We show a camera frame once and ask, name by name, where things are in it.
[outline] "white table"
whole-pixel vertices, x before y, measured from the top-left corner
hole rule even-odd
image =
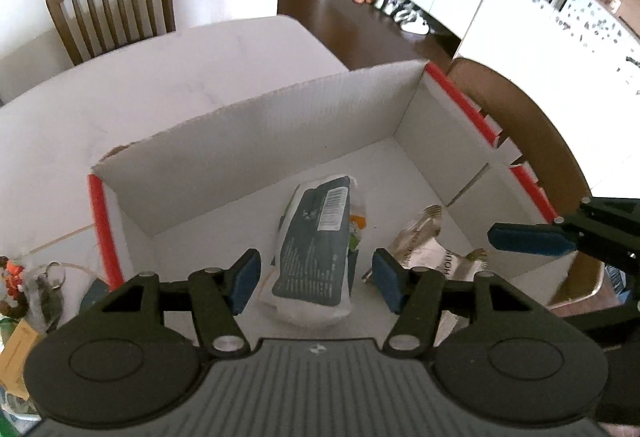
[[[0,108],[0,254],[93,224],[86,176],[111,148],[346,67],[295,20],[183,30],[85,62]]]

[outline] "wooden floor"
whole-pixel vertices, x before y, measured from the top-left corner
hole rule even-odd
[[[278,0],[278,13],[299,21],[350,70],[425,58],[446,71],[460,43],[455,36],[406,33],[373,6],[353,0]]]

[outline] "ribbed gray panel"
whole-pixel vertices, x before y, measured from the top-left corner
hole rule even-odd
[[[582,420],[555,429],[487,422],[445,398],[415,361],[372,340],[265,341],[212,367],[186,403],[137,427],[82,430],[47,420],[30,437],[603,437]]]

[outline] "wooden chair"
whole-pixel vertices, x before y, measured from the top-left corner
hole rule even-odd
[[[47,8],[49,9],[49,13],[51,15],[51,18],[53,19],[53,23],[56,26],[56,30],[58,31],[60,38],[65,45],[66,51],[68,52],[71,61],[74,65],[78,65],[81,64],[84,59],[82,58],[82,55],[80,53],[79,45],[76,44],[76,40],[74,39],[74,36],[71,32],[71,28],[69,27],[70,24],[65,17],[65,13],[63,12],[62,6],[65,1],[66,0],[46,0]],[[139,40],[144,40],[145,38],[158,35],[158,27],[156,26],[156,13],[153,0],[145,0],[146,16],[143,16],[143,13],[140,10],[139,0],[127,0],[127,4],[130,3],[129,9],[133,10],[133,19],[135,21],[135,26],[138,32],[137,35],[135,35],[135,32],[133,34],[131,32],[132,27],[130,24],[130,16],[127,15],[127,6],[125,0],[116,0],[116,8],[118,14],[115,20],[109,0],[101,1],[102,6],[101,8],[98,8],[96,6],[95,0],[86,0],[88,14],[91,17],[91,24],[94,30],[94,34],[91,35],[91,31],[88,29],[83,17],[81,1],[71,0],[71,4],[73,6],[75,14],[75,20],[78,22],[80,35],[84,42],[84,48],[86,49],[86,53],[88,54],[89,58],[94,58],[95,56],[99,56],[100,54],[116,49],[123,45],[128,45],[134,42],[138,42]],[[162,5],[162,17],[164,18],[164,30],[166,32],[174,31],[175,19],[173,1],[160,0],[160,3]],[[108,33],[109,36],[105,34],[103,26],[100,24],[101,21],[98,18],[99,11],[104,14],[102,23],[106,23],[106,33]],[[150,28],[147,28],[147,30],[150,29],[150,35],[147,36],[145,35],[145,27],[143,23],[144,20],[145,23],[150,26]],[[99,46],[95,45],[95,39],[97,39],[97,43],[99,44]]]
[[[457,58],[450,80],[503,129],[500,141],[510,138],[538,177],[558,215],[569,214],[591,191],[574,154],[546,114],[514,83],[478,62]],[[562,305],[589,297],[600,289],[604,265],[579,253],[567,279],[552,300]]]

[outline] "barcode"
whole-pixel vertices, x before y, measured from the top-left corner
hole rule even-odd
[[[338,231],[342,224],[344,207],[347,205],[349,188],[334,188],[324,198],[324,205],[318,221],[318,231]]]

